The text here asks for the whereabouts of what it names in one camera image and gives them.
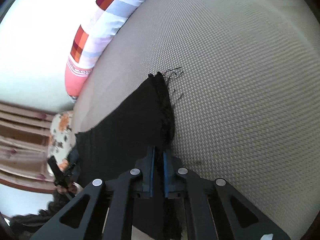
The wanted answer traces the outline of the person left hand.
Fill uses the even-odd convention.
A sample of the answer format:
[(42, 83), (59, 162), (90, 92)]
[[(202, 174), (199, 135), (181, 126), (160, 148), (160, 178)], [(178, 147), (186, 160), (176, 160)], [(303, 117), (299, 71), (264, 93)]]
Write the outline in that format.
[(57, 185), (56, 189), (57, 189), (58, 193), (60, 193), (60, 194), (72, 193), (74, 195), (79, 194), (83, 190), (83, 188), (75, 182), (70, 183), (67, 189), (65, 187), (60, 186), (60, 185)]

